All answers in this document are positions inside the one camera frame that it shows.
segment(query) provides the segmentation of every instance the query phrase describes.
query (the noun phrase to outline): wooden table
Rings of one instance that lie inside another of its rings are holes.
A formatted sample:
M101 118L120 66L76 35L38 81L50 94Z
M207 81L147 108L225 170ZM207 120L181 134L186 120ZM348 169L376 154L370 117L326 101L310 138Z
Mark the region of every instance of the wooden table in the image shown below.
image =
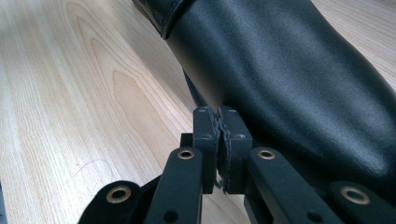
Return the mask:
M159 175L194 109L181 67L130 0L0 1L0 180L9 223L76 223L104 185ZM396 2L315 0L396 87ZM241 196L203 223L248 223Z

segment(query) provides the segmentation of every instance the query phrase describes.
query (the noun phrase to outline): metal ring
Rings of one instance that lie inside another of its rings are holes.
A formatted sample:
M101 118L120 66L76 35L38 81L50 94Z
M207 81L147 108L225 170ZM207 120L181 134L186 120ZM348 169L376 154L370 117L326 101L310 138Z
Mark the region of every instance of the metal ring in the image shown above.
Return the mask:
M259 153L257 153L257 155L265 160L273 160L275 158L275 153L272 151L268 151L268 150L261 150Z
M357 204L366 205L370 203L369 196L359 189L355 189L352 187L343 187L340 189L341 194L348 199L349 201ZM350 196L348 193L353 192L359 195L359 198Z
M121 193L123 193L120 197L115 197L114 193L121 191ZM106 200L109 203L123 203L125 202L127 199L129 199L129 197L131 197L131 189L128 188L127 186L124 185L120 185L120 186L116 186L113 189L111 189L107 196L106 196Z
M182 160L189 160L194 157L194 152L190 150L183 150L177 153L178 157Z

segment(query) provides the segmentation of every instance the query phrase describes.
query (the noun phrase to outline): black leather boot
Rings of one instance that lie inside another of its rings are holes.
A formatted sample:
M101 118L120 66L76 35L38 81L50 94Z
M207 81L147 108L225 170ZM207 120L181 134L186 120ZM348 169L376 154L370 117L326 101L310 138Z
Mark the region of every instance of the black leather boot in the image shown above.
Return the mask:
M238 110L314 185L350 180L396 203L394 92L309 0L134 3L199 104Z

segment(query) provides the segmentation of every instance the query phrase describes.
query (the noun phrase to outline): wood grain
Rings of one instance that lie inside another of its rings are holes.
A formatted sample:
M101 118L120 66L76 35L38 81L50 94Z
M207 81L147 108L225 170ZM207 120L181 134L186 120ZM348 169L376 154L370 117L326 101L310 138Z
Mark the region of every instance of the wood grain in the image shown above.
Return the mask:
M396 86L396 3L316 0ZM130 0L0 0L0 180L9 223L76 223L104 185L159 175L194 105L181 67ZM248 223L241 196L203 223Z

